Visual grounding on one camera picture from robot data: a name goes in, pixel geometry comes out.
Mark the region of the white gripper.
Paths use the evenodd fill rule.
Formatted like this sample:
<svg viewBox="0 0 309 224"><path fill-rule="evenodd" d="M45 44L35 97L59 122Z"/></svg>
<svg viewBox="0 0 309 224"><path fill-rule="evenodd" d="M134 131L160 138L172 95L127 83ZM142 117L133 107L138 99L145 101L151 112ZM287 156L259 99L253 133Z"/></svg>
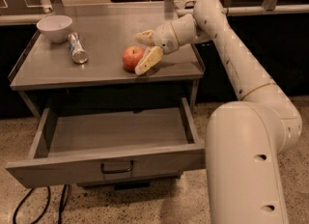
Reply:
<svg viewBox="0 0 309 224"><path fill-rule="evenodd" d="M166 22L154 30L134 34L132 38L147 46L142 59L134 69L137 75L144 74L156 65L162 59L163 53L171 54L180 48L171 22Z"/></svg>

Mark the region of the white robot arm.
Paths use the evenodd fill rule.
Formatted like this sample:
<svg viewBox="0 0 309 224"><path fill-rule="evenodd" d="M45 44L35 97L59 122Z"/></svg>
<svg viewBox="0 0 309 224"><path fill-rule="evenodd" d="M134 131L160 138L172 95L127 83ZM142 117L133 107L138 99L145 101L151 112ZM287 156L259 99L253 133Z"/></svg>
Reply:
<svg viewBox="0 0 309 224"><path fill-rule="evenodd" d="M197 0L191 14L134 38L147 47L137 74L185 44L213 42L235 91L207 125L211 224L289 224L277 156L299 140L302 119L230 27L220 1Z"/></svg>

